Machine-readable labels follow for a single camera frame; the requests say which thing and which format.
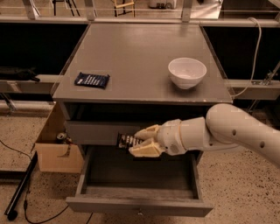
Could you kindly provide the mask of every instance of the white bowl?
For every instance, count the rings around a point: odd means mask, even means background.
[[[171,80],[183,89],[198,85],[207,73],[205,65],[196,59],[178,58],[168,65]]]

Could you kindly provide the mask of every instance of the cabinet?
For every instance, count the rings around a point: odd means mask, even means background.
[[[169,80],[168,63],[179,57],[205,63],[197,87],[182,90]],[[79,72],[110,80],[106,89],[77,87]],[[53,98],[85,158],[76,195],[66,199],[74,211],[195,217],[211,211],[200,192],[198,151],[148,159],[116,148],[118,133],[232,102],[198,25],[91,24]]]

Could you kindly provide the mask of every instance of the cardboard box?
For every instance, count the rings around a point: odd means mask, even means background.
[[[56,136],[65,132],[64,121],[57,103],[35,143],[38,166],[42,172],[81,172],[84,160],[78,146],[57,142]]]

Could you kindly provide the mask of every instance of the drawer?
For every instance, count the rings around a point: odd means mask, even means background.
[[[116,145],[118,133],[134,135],[153,123],[140,122],[73,122],[66,121],[65,127],[76,144]]]
[[[134,158],[114,146],[89,146],[75,197],[75,212],[204,217],[195,156]]]

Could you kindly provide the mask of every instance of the white robotic arm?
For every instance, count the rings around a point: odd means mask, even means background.
[[[280,167],[280,131],[230,104],[212,106],[206,119],[169,121],[140,130],[135,137],[145,140],[129,148],[135,157],[159,157],[162,152],[173,156],[191,150],[217,151],[241,145]]]

